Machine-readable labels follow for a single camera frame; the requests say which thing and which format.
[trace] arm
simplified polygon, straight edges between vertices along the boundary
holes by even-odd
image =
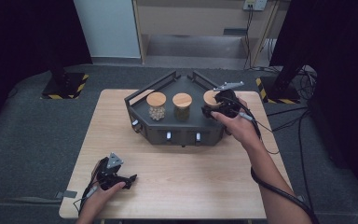
[[[234,138],[242,144],[256,175],[261,180],[296,196],[284,181],[249,120],[241,116],[231,119],[218,112],[213,112],[211,115],[221,121]],[[296,204],[263,187],[260,187],[260,192],[268,223],[311,223],[308,215]]]
[[[126,184],[120,182],[112,188],[103,190],[99,186],[97,190],[86,200],[76,224],[90,224],[100,214],[106,203],[122,189]]]

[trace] glass jar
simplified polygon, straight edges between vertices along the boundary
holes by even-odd
[[[167,97],[158,91],[147,95],[146,101],[149,104],[149,116],[153,120],[161,120],[165,117],[165,101]]]
[[[190,117],[192,98],[187,93],[177,93],[172,98],[174,104],[173,114],[176,119],[187,120]]]
[[[204,103],[210,108],[218,108],[220,103],[217,103],[214,99],[215,95],[219,93],[218,91],[206,91],[203,95]]]

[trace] jar with dark contents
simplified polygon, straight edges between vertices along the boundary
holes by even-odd
[[[173,113],[176,119],[187,120],[190,117],[190,105],[192,98],[187,93],[177,93],[172,98],[174,109]]]
[[[165,117],[165,102],[167,97],[162,92],[152,92],[147,95],[149,104],[149,116],[153,120],[161,120]]]

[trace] person's left hand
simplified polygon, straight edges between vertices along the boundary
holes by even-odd
[[[97,164],[95,165],[95,168],[92,172],[93,174],[96,171],[98,164],[99,162],[97,162]],[[92,182],[94,183],[93,186],[97,186],[97,189],[83,204],[79,219],[76,222],[77,224],[92,223],[94,218],[96,218],[98,214],[103,210],[106,203],[109,202],[109,200],[112,199],[113,196],[126,185],[125,182],[119,182],[115,184],[112,188],[103,190],[101,189],[97,181],[97,177],[95,177]]]

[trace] hand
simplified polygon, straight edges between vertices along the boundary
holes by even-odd
[[[96,171],[98,167],[97,163],[95,165],[94,172]],[[86,202],[83,204],[83,208],[81,210],[81,213],[79,215],[79,218],[76,222],[76,224],[80,223],[92,223],[92,221],[100,214],[100,212],[105,207],[106,203],[109,202],[113,198],[113,196],[124,186],[126,185],[125,182],[119,182],[115,184],[112,188],[103,190],[101,189],[99,183],[97,182],[97,178],[95,177],[92,181],[94,183],[93,186],[97,186],[97,189],[95,192],[86,200]]]
[[[239,100],[241,104],[247,107],[245,101],[241,98],[239,98]],[[240,115],[237,115],[237,117],[233,119],[219,112],[212,112],[211,115],[222,122],[227,127],[227,130],[232,133],[234,138],[241,142],[245,149],[252,144],[261,143],[251,121],[244,119]]]

